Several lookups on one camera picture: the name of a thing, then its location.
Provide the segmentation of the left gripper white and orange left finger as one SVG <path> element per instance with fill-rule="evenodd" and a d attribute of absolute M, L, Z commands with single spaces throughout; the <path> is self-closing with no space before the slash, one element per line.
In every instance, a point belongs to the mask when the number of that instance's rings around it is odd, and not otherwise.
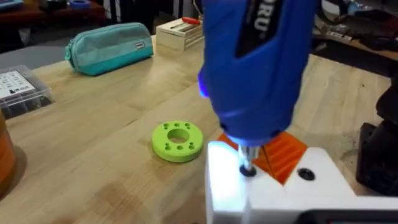
<path fill-rule="evenodd" d="M 238 145 L 222 134 L 208 143 L 206 157 L 207 223 L 284 223 L 277 202 L 284 186 L 270 173 L 269 165 L 253 166 L 255 173 L 241 170 L 244 160 Z"/>

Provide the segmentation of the left gripper white and orange right finger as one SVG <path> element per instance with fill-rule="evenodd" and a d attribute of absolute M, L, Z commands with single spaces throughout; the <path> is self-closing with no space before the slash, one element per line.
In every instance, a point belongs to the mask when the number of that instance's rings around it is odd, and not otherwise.
<path fill-rule="evenodd" d="M 264 147 L 269 174 L 286 192 L 317 197 L 356 196 L 326 150 L 308 147 L 287 132 Z"/>

